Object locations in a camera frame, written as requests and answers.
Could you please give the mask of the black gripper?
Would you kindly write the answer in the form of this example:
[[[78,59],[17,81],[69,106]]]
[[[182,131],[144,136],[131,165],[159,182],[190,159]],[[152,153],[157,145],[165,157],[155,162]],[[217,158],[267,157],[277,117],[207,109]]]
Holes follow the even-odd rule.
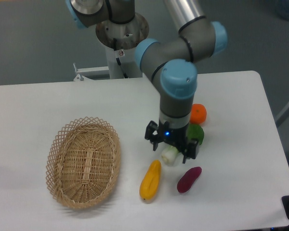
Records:
[[[189,123],[180,128],[171,128],[170,123],[165,121],[150,121],[145,129],[145,139],[153,145],[153,151],[158,148],[158,144],[164,142],[176,147],[183,154],[183,164],[187,159],[195,159],[199,151],[199,140],[187,139],[187,128]]]

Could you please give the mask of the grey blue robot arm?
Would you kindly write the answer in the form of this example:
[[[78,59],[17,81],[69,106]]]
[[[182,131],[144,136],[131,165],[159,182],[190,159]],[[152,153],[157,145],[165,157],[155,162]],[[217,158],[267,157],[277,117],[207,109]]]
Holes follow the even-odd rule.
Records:
[[[148,37],[146,19],[132,0],[68,0],[80,28],[95,26],[104,46],[111,79],[146,76],[160,94],[159,120],[146,127],[145,139],[156,149],[164,142],[184,159],[195,159],[199,139],[187,135],[197,88],[195,63],[222,52],[228,42],[225,27],[209,21],[196,0],[167,0],[178,38],[161,43]]]

